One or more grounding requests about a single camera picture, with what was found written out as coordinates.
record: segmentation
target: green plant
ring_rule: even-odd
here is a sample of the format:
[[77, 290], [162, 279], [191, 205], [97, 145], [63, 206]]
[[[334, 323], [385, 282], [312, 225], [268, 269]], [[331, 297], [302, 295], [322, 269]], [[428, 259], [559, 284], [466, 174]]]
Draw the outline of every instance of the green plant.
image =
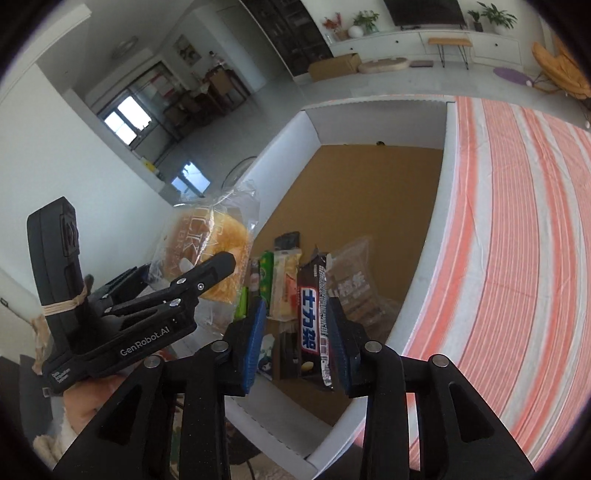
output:
[[483, 4], [482, 2], [478, 2], [478, 5], [484, 8], [482, 16], [486, 17], [492, 24], [502, 25], [503, 27], [507, 28], [515, 27], [517, 17], [515, 15], [507, 13], [507, 10], [499, 10], [495, 4], [491, 4], [490, 6], [488, 6], [486, 4]]
[[370, 10], [359, 11], [353, 18], [353, 25], [359, 25], [365, 27], [367, 30], [373, 30], [375, 28], [375, 21], [378, 19], [379, 14]]
[[474, 22], [478, 22], [480, 20], [480, 12], [477, 12], [476, 10], [468, 10], [468, 15], [474, 19]]

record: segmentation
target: purple round rug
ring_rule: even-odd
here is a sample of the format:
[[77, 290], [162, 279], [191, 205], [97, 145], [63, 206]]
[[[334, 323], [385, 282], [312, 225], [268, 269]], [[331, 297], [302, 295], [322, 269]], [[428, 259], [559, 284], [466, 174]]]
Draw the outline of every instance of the purple round rug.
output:
[[510, 82], [517, 83], [519, 85], [527, 85], [527, 82], [532, 82], [525, 73], [518, 72], [514, 69], [508, 69], [505, 67], [497, 67], [493, 70], [495, 75], [502, 79], [509, 80]]

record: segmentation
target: wall picture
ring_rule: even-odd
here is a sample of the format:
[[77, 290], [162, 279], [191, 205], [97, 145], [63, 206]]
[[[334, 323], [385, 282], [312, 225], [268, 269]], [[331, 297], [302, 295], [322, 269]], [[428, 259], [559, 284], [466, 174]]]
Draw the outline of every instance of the wall picture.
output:
[[191, 45], [187, 37], [181, 35], [178, 40], [174, 43], [174, 49], [178, 55], [192, 67], [201, 59], [201, 55], [195, 50], [195, 47]]

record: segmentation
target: striped cloth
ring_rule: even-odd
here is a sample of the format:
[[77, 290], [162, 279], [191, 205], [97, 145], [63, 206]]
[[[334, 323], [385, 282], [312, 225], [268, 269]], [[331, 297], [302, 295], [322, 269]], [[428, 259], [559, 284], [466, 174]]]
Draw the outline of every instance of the striped cloth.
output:
[[[591, 135], [458, 97], [459, 152], [440, 258], [403, 355], [447, 355], [534, 467], [591, 394]], [[418, 468], [409, 395], [411, 466]]]

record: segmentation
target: wooden bench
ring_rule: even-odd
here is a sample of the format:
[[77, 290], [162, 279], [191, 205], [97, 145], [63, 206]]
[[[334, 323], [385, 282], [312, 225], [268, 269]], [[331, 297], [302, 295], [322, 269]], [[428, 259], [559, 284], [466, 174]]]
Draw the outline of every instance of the wooden bench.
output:
[[471, 47], [472, 42], [468, 38], [446, 38], [446, 37], [431, 37], [428, 41], [429, 45], [437, 45], [441, 65], [445, 68], [445, 45], [454, 45], [460, 51], [466, 70], [468, 70], [468, 55], [466, 54], [466, 47]]

